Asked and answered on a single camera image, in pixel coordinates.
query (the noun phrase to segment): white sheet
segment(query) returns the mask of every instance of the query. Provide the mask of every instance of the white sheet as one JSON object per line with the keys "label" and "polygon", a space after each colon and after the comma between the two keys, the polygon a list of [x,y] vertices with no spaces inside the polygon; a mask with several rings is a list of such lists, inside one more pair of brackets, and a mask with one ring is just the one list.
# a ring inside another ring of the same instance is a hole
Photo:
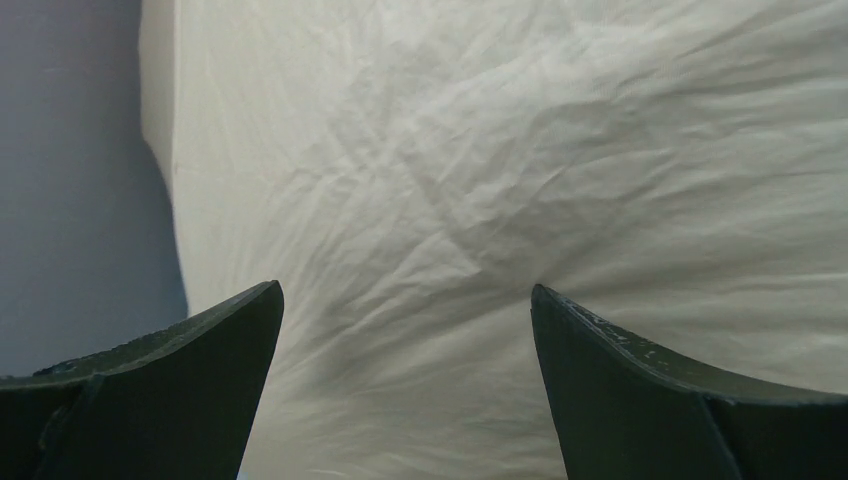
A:
{"label": "white sheet", "polygon": [[848,393],[848,1],[204,0],[175,32],[191,309],[286,292],[251,480],[564,478],[536,282]]}

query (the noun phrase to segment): black object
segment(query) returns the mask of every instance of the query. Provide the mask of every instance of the black object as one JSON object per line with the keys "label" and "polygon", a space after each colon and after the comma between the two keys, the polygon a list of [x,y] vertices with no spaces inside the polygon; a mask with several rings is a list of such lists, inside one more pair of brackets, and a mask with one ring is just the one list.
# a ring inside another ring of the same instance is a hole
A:
{"label": "black object", "polygon": [[260,284],[113,350],[0,381],[0,479],[233,480],[283,314]]}
{"label": "black object", "polygon": [[848,397],[684,357],[533,290],[569,480],[848,479]]}

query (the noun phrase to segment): gray background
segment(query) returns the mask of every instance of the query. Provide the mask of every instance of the gray background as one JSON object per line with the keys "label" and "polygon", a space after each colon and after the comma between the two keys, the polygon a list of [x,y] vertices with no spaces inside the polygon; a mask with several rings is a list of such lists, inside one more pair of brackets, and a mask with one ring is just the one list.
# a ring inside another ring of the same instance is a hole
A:
{"label": "gray background", "polygon": [[140,0],[0,0],[0,375],[186,313],[143,142]]}

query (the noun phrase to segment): mattress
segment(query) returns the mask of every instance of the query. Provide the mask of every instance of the mattress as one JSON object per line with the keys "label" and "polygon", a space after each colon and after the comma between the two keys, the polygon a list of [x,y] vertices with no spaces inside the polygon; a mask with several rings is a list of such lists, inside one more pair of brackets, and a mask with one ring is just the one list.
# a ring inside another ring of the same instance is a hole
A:
{"label": "mattress", "polygon": [[536,283],[848,393],[848,1],[145,8],[190,309],[286,293],[251,480],[565,478]]}

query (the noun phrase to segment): gray floor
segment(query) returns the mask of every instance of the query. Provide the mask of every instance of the gray floor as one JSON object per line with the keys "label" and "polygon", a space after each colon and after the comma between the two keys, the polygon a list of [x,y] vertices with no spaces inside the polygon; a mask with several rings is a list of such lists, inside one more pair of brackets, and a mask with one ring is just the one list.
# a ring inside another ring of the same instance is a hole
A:
{"label": "gray floor", "polygon": [[141,138],[140,0],[0,0],[0,375],[186,313]]}

